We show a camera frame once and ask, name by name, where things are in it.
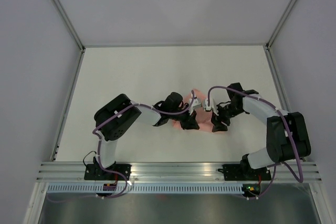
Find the pink satin napkin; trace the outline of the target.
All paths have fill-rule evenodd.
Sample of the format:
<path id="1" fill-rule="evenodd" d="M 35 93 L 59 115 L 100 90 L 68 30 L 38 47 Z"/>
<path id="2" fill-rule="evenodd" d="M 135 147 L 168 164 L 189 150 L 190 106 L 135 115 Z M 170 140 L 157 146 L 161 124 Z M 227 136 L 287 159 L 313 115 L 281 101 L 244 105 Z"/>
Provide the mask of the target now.
<path id="1" fill-rule="evenodd" d="M 207 99 L 207 96 L 198 89 L 193 89 L 195 96 L 200 99 L 201 102 Z M 191 100 L 192 95 L 189 94 L 183 98 L 183 102 L 186 103 Z M 197 108 L 196 110 L 196 122 L 199 126 L 199 131 L 215 133 L 215 132 L 226 132 L 228 131 L 228 126 L 219 120 L 218 113 L 214 111 L 205 111 L 202 108 Z M 173 120 L 172 126 L 175 129 L 182 130 L 181 124 L 178 121 Z"/>

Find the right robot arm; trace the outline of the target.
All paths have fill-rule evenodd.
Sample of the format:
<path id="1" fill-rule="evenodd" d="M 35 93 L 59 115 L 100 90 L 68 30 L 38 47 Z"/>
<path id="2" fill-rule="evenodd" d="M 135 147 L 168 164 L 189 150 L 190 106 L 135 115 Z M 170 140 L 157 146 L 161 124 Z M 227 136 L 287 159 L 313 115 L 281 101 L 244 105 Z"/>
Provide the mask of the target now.
<path id="1" fill-rule="evenodd" d="M 215 104 L 209 92 L 203 102 L 205 111 L 212 112 L 213 132 L 227 131 L 232 118 L 246 113 L 253 115 L 266 126 L 266 146 L 245 154 L 238 171 L 245 179 L 252 179 L 269 166 L 297 162 L 296 179 L 303 181 L 301 158 L 311 154 L 311 144 L 304 116 L 288 112 L 265 100 L 256 90 L 245 90 L 239 82 L 224 88 L 229 101 L 225 106 Z"/>

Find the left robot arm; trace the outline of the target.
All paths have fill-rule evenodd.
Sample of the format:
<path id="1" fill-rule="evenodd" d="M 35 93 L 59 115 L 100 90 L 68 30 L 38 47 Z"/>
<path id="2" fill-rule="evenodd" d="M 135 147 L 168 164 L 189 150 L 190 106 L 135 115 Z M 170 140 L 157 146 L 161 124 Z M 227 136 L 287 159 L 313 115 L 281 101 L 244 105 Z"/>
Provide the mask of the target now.
<path id="1" fill-rule="evenodd" d="M 94 115 L 96 127 L 92 133 L 99 139 L 96 153 L 97 175 L 104 180 L 114 176 L 118 139 L 136 121 L 159 127 L 173 120 L 179 122 L 184 130 L 198 130 L 200 127 L 196 121 L 196 109 L 201 106 L 194 91 L 191 91 L 191 98 L 187 102 L 183 101 L 179 93 L 172 92 L 165 100 L 154 105 L 136 103 L 123 93 L 118 95 Z"/>

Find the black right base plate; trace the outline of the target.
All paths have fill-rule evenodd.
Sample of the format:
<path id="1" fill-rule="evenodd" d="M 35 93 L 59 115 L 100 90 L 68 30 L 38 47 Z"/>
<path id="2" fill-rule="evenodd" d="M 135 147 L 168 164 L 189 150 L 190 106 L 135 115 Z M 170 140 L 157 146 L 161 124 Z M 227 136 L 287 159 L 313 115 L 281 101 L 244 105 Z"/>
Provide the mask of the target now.
<path id="1" fill-rule="evenodd" d="M 222 173 L 225 181 L 270 181 L 271 175 L 267 168 L 243 168 L 239 164 L 224 164 L 217 169 Z"/>

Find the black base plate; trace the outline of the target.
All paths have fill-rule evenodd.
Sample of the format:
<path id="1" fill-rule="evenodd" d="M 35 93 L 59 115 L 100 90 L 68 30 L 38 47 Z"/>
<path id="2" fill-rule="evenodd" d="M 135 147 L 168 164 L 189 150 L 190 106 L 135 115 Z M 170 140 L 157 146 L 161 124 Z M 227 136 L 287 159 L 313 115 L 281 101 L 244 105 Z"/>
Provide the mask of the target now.
<path id="1" fill-rule="evenodd" d="M 225 181 L 270 181 L 271 175 L 267 168 L 243 168 L 239 164 L 224 164 L 217 169 L 222 173 Z"/>
<path id="2" fill-rule="evenodd" d="M 84 180 L 117 180 L 117 181 L 125 181 L 130 178 L 131 175 L 131 165 L 130 164 L 113 164 L 108 170 L 114 171 L 114 173 L 106 172 L 102 170 L 98 163 L 88 164 L 86 166 Z"/>

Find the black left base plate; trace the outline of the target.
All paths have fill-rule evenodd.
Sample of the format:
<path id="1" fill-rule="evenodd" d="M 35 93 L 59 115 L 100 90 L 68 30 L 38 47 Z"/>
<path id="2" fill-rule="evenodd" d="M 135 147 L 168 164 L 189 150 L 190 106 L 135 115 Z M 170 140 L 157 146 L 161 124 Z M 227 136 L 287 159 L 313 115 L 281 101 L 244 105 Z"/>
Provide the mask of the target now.
<path id="1" fill-rule="evenodd" d="M 102 170 L 98 163 L 88 164 L 86 166 L 84 180 L 117 180 L 117 181 L 125 181 L 130 178 L 131 175 L 131 165 L 130 164 L 113 164 L 108 170 L 114 171 L 114 173 L 106 172 Z"/>

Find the aluminium front rail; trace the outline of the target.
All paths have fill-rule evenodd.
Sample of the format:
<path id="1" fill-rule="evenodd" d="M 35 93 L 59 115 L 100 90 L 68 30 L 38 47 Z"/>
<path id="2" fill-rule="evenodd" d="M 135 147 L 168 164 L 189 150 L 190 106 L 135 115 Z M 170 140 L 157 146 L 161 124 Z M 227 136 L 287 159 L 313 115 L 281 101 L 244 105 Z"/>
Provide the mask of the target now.
<path id="1" fill-rule="evenodd" d="M 219 172 L 224 162 L 129 162 L 130 180 L 139 183 L 253 183 L 252 180 L 241 180 L 229 172 Z M 314 162 L 301 163 L 303 182 L 307 184 L 321 183 L 322 178 Z M 89 182 L 85 181 L 86 167 L 81 162 L 43 162 L 36 175 L 36 182 Z M 286 165 L 276 167 L 275 183 L 297 183 Z"/>

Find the right aluminium frame post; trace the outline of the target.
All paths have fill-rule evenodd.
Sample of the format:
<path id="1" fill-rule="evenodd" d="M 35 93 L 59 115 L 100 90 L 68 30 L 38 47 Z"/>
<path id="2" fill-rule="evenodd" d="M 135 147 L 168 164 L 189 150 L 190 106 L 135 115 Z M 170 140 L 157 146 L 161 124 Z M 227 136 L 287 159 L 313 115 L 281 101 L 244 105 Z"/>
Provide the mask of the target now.
<path id="1" fill-rule="evenodd" d="M 290 0 L 282 13 L 279 21 L 277 22 L 270 38 L 264 45 L 264 50 L 269 50 L 273 43 L 275 42 L 276 38 L 278 37 L 281 29 L 283 28 L 284 24 L 286 23 L 288 17 L 290 16 L 292 10 L 294 9 L 295 5 L 297 4 L 298 0 Z"/>

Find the aluminium frame post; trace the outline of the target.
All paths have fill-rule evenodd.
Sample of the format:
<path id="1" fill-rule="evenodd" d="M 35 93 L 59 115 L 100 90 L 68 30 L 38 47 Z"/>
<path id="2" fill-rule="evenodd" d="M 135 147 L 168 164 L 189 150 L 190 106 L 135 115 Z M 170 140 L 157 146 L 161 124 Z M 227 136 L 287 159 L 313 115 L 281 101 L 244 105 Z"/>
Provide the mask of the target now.
<path id="1" fill-rule="evenodd" d="M 63 7 L 63 4 L 60 0 L 51 0 L 52 4 L 56 8 L 57 13 L 59 14 L 62 22 L 64 23 L 65 27 L 67 28 L 68 32 L 70 33 L 70 36 L 74 40 L 75 44 L 79 48 L 81 52 L 85 50 L 85 46 L 83 45 L 81 39 L 78 36 L 78 33 L 76 32 L 69 16 L 66 13 L 65 8 Z"/>
<path id="2" fill-rule="evenodd" d="M 298 0 L 290 0 L 282 13 L 279 21 L 277 22 L 270 38 L 264 45 L 264 50 L 269 50 L 273 43 L 275 42 L 276 38 L 278 37 L 281 29 L 283 28 L 284 24 L 286 23 L 288 17 L 290 16 L 292 10 L 294 9 L 295 5 L 297 4 Z"/>

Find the left aluminium frame post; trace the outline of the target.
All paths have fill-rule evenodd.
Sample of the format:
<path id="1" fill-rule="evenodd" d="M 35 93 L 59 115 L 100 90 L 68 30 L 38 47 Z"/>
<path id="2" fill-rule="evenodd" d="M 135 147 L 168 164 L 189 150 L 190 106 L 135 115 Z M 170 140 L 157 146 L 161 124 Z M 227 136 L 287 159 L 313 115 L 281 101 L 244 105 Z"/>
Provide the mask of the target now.
<path id="1" fill-rule="evenodd" d="M 78 36 L 78 33 L 76 32 L 69 16 L 66 13 L 65 8 L 63 7 L 63 4 L 60 0 L 51 0 L 52 4 L 56 8 L 57 13 L 59 14 L 62 22 L 64 23 L 65 27 L 67 28 L 68 32 L 70 33 L 70 36 L 74 40 L 75 44 L 79 48 L 81 52 L 85 50 L 85 46 L 83 45 L 81 39 Z"/>

